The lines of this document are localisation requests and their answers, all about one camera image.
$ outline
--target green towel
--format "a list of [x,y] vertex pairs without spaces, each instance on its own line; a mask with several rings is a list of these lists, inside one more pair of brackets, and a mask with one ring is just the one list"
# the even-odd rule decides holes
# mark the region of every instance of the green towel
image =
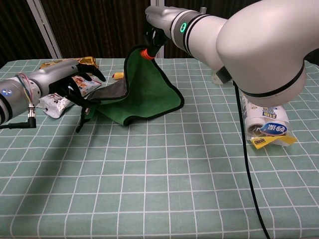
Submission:
[[136,46],[124,62],[124,78],[100,88],[88,100],[100,101],[89,109],[82,109],[79,132],[96,111],[121,125],[137,119],[150,120],[183,107],[184,98],[172,85],[155,60],[141,57],[145,46]]

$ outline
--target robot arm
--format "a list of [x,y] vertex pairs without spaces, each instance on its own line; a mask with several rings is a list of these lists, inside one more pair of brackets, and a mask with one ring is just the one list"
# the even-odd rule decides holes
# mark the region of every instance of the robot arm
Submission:
[[[98,102],[82,98],[81,92],[72,76],[80,75],[86,80],[91,78],[86,73],[92,73],[101,81],[106,81],[103,74],[94,66],[80,64],[69,59],[52,66],[32,72],[27,77],[30,84],[25,84],[32,92],[30,101],[24,93],[24,88],[15,76],[0,82],[0,128],[31,128],[36,127],[34,108],[39,99],[48,94],[58,93],[75,104],[87,107]],[[28,122],[1,125],[28,110]]]
[[317,0],[262,0],[229,20],[175,7],[150,6],[146,15],[223,82],[233,79],[250,102],[275,107],[306,83],[304,57],[319,48],[318,9]]

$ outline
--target brown curtain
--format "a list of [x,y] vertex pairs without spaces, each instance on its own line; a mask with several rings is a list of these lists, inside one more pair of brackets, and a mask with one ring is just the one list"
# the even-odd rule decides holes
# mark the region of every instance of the brown curtain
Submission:
[[[199,11],[200,7],[206,7],[207,14],[229,19],[241,9],[260,0],[165,0],[166,6],[182,7]],[[164,48],[165,58],[191,57],[184,51],[177,48],[172,41],[169,41]],[[319,65],[319,49],[309,53],[306,60]]]
[[26,0],[0,0],[0,67],[39,58],[51,55]]
[[124,58],[144,43],[150,0],[41,0],[63,57]]

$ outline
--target green indicator light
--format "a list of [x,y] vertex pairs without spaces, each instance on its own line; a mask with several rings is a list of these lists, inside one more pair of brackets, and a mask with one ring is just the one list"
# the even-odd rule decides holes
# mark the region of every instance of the green indicator light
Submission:
[[181,26],[180,26],[180,31],[183,33],[186,29],[186,22],[184,22]]

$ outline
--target green checkered tablecloth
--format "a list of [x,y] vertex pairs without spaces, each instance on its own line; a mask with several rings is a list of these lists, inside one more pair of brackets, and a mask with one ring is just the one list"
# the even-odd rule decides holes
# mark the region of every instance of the green checkered tablecloth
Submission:
[[[1,79],[47,60],[8,62]],[[97,59],[106,77],[123,59]],[[159,59],[185,106],[129,127],[102,115],[75,133],[37,109],[36,129],[0,130],[4,238],[263,239],[251,198],[233,86],[193,59]],[[298,142],[248,154],[272,238],[319,238],[319,67],[284,105]],[[25,121],[26,115],[12,121]]]

